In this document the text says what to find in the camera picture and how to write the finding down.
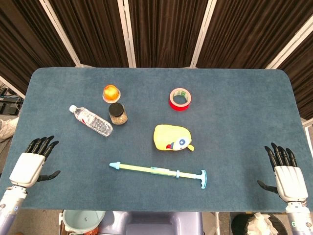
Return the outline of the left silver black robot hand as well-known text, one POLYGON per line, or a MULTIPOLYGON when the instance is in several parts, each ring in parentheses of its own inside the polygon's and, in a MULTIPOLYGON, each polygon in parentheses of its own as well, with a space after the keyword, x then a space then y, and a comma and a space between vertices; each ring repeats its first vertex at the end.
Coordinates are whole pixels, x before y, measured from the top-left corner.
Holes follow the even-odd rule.
POLYGON ((42 168, 46 163, 53 148, 59 143, 52 141, 54 136, 34 139, 26 150, 18 158, 12 173, 10 182, 15 186, 30 188, 37 182, 49 181, 60 174, 60 170, 50 175, 41 175, 42 168))

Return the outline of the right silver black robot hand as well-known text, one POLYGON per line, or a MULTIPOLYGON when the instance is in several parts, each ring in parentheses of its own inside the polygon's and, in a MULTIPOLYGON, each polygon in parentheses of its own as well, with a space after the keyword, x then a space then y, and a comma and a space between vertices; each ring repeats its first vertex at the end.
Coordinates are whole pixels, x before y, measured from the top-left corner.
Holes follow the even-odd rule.
POLYGON ((305 203, 309 197, 304 176, 298 167, 296 157, 289 148, 271 143, 271 147, 264 147, 274 172, 276 185, 269 186, 258 180, 258 185, 269 192, 279 195, 286 203, 305 203))

